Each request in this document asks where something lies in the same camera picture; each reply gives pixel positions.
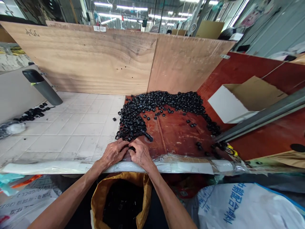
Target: white label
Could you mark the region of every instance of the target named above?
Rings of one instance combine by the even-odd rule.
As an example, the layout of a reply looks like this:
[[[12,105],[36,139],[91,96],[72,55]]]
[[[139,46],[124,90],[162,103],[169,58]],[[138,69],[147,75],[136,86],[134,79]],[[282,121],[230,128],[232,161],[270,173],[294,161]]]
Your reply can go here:
[[[94,29],[94,31],[99,32],[99,26],[94,25],[94,26],[93,26],[93,29]]]
[[[100,30],[101,32],[106,32],[106,27],[100,26],[100,27],[99,27],[99,30]]]

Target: corrugated wall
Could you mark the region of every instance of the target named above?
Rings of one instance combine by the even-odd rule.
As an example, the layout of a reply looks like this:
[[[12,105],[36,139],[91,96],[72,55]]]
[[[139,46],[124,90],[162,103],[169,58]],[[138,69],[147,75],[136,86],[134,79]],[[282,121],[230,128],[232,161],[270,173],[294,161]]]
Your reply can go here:
[[[259,2],[258,0],[251,0],[247,8],[253,3]],[[279,7],[281,7],[281,11],[264,25],[264,22]],[[304,28],[305,0],[275,0],[274,9],[269,14],[263,15],[257,20],[255,25],[249,29],[249,32],[240,42],[239,46],[250,44],[247,54],[268,57],[305,41]]]

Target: white cardboard box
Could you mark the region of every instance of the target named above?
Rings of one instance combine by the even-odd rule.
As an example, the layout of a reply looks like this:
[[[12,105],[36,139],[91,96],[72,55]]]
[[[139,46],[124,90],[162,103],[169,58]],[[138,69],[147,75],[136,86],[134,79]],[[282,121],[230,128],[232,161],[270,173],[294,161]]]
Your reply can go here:
[[[208,100],[224,123],[239,123],[287,97],[275,86],[253,76],[242,84],[224,84]]]

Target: human hand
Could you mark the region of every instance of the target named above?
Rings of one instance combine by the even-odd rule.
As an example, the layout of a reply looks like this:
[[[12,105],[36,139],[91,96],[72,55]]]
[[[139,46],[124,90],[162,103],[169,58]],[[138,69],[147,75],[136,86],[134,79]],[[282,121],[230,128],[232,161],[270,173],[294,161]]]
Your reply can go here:
[[[140,139],[136,138],[133,142],[129,143],[129,147],[133,146],[136,151],[131,149],[128,150],[128,153],[131,156],[131,160],[141,166],[145,171],[147,171],[150,166],[154,166],[154,162],[149,154],[149,148]]]

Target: cardboard box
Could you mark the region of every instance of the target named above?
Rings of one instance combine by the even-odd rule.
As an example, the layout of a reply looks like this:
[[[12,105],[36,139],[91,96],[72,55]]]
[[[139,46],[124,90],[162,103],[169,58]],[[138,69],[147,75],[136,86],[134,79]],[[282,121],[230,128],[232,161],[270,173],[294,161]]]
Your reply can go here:
[[[224,84],[208,102],[224,123],[239,123],[287,94],[266,81],[253,76],[242,84]]]
[[[172,30],[172,35],[179,35],[179,36],[185,36],[187,30],[177,30],[173,29]]]
[[[224,22],[202,21],[196,37],[218,39],[224,24]]]

